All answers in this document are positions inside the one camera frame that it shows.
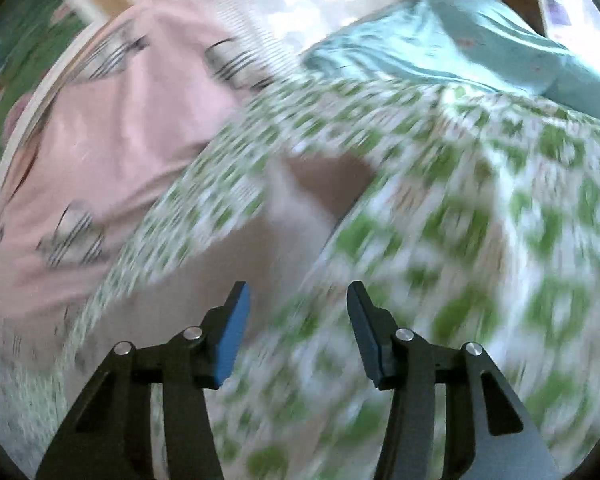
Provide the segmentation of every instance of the turquoise cloth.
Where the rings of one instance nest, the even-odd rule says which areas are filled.
[[[408,0],[315,45],[303,62],[329,77],[385,73],[544,96],[600,119],[600,73],[500,0]]]

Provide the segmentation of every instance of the silver screw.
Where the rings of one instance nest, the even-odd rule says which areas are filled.
[[[113,351],[118,355],[127,355],[131,352],[131,343],[129,341],[121,341],[113,347]]]
[[[399,328],[395,331],[395,336],[400,341],[411,341],[413,339],[413,331],[408,328]]]
[[[464,348],[471,355],[480,355],[482,353],[482,346],[480,346],[478,343],[467,343]]]
[[[202,329],[199,326],[190,326],[189,328],[185,329],[182,335],[184,336],[184,339],[194,341],[202,337]]]

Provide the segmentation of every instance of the pink object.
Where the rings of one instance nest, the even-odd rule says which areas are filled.
[[[0,197],[0,343],[14,357],[22,343],[38,357],[58,350],[36,341],[60,344],[147,210],[248,95],[205,62],[227,37],[192,0],[133,7],[16,154]]]

